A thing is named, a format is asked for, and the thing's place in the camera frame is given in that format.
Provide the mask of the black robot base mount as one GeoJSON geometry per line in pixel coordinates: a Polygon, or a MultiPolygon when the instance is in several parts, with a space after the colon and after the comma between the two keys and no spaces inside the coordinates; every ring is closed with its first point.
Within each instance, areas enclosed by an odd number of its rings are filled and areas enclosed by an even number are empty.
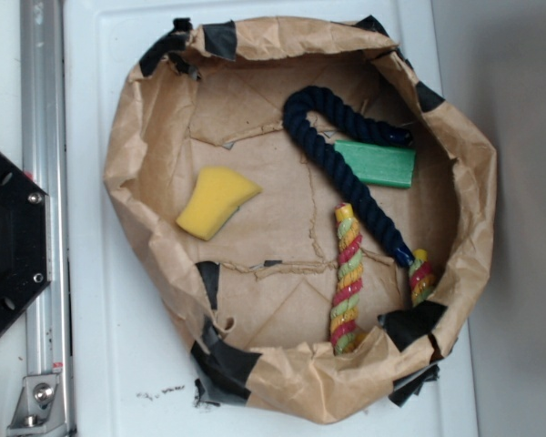
{"type": "Polygon", "coordinates": [[[0,152],[0,337],[50,283],[48,195],[0,152]]]}

